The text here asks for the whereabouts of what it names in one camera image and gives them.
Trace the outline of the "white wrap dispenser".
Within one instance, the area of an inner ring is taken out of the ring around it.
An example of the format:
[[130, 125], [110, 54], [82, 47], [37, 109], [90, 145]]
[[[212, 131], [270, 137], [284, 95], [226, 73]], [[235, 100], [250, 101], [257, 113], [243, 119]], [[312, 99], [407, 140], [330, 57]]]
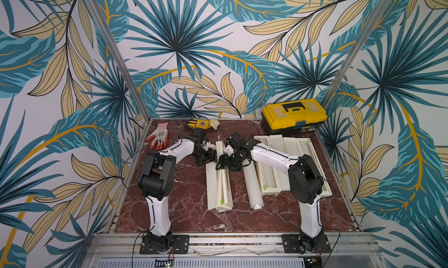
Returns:
[[205, 165], [206, 195], [208, 210], [215, 209], [221, 213], [233, 209], [233, 199], [229, 171], [227, 168], [217, 170], [217, 164], [211, 162]]
[[[280, 143], [283, 144], [281, 135], [254, 136], [254, 138], [268, 147], [272, 147], [273, 141], [276, 140], [280, 140]], [[274, 170], [271, 166], [258, 161], [255, 162], [255, 168], [262, 196], [279, 195], [282, 192], [282, 186], [278, 171]]]

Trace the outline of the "white dispenser base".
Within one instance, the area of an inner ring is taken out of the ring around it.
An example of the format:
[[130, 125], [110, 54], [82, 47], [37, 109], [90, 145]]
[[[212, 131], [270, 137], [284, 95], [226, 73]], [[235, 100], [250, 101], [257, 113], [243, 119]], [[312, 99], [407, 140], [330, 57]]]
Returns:
[[281, 135], [274, 135], [270, 136], [270, 139], [273, 149], [289, 154], [291, 157], [302, 157], [303, 155], [310, 156], [315, 162], [320, 175], [324, 178], [321, 198], [328, 198], [333, 195], [334, 191], [326, 181], [327, 177], [325, 171], [320, 164], [319, 157], [310, 138], [282, 137]]

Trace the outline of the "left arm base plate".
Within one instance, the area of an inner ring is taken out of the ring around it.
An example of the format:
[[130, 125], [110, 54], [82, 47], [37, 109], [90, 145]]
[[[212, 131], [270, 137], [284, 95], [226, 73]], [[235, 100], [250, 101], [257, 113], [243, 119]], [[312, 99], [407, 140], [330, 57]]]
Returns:
[[189, 235], [172, 235], [157, 236], [152, 233], [142, 237], [140, 254], [141, 255], [158, 255], [174, 253], [175, 255], [188, 254], [190, 244]]

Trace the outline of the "aluminium front rail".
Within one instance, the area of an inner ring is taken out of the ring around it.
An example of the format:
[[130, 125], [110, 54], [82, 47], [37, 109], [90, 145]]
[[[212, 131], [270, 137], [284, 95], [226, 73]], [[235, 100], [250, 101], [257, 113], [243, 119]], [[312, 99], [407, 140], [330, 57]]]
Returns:
[[[188, 233], [187, 257], [293, 256], [284, 250], [283, 233]], [[382, 255], [372, 233], [330, 232], [331, 256]], [[136, 234], [98, 234], [87, 249], [88, 258], [143, 258], [141, 237]]]

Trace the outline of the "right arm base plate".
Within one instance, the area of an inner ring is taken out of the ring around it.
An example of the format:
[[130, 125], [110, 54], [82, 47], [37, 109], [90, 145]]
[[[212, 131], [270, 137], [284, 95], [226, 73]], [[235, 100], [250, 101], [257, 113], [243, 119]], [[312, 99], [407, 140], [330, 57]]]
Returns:
[[327, 235], [319, 234], [310, 238], [303, 234], [281, 235], [282, 245], [286, 254], [330, 253], [331, 247]]

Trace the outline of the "yellow black work glove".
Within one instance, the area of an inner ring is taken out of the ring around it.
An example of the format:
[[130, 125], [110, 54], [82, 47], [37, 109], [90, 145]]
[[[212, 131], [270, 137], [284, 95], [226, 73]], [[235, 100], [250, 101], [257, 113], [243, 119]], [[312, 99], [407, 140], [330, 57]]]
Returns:
[[212, 128], [214, 130], [218, 130], [220, 126], [220, 122], [216, 119], [212, 119], [212, 120], [208, 120], [208, 119], [192, 119], [189, 120], [189, 122], [187, 123], [187, 127], [188, 128], [200, 128], [200, 129], [204, 129], [207, 130], [209, 128]]

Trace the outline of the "yellow black toolbox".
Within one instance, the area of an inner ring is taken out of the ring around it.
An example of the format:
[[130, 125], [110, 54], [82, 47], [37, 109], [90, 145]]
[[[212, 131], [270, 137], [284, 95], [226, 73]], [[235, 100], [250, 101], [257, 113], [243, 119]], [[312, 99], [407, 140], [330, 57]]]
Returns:
[[294, 136], [315, 131], [328, 116], [313, 99], [282, 102], [262, 109], [261, 127], [266, 135]]

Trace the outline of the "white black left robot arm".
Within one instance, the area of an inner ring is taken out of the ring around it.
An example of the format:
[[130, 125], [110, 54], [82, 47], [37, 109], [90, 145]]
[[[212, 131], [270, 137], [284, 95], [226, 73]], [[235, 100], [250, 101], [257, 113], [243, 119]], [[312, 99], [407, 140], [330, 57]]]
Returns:
[[200, 164], [217, 159], [216, 151], [206, 141], [205, 128], [194, 128], [192, 134], [180, 138], [174, 145], [158, 151], [147, 152], [139, 175], [138, 187], [149, 208], [149, 242], [167, 249], [173, 240], [172, 223], [169, 219], [169, 195], [175, 185], [176, 164], [188, 156]]

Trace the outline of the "red white work glove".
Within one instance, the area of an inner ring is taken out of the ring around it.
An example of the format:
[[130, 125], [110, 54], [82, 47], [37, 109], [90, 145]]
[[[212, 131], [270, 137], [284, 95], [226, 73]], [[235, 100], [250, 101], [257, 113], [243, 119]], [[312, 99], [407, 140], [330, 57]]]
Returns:
[[150, 149], [163, 150], [168, 144], [168, 123], [158, 123], [156, 129], [146, 138]]

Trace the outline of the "plastic wrap roll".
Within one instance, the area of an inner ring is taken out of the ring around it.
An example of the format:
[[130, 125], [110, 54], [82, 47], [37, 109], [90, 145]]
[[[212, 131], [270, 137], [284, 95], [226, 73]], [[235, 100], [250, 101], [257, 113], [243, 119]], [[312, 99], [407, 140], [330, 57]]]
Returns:
[[264, 207], [264, 201], [253, 162], [243, 167], [243, 174], [250, 208], [253, 210], [261, 210]]

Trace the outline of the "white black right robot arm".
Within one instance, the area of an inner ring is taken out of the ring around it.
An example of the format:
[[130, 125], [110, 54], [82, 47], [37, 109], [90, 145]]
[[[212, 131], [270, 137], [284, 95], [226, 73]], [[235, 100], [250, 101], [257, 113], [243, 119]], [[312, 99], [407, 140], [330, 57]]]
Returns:
[[229, 136], [227, 142], [231, 153], [218, 157], [217, 170], [228, 167], [240, 171], [245, 161], [256, 161], [287, 174], [290, 191], [299, 202], [301, 211], [301, 246], [307, 252], [316, 250], [318, 243], [324, 241], [320, 221], [320, 198], [324, 179], [314, 160], [307, 154], [297, 157], [283, 153], [257, 139], [247, 141], [238, 133]]

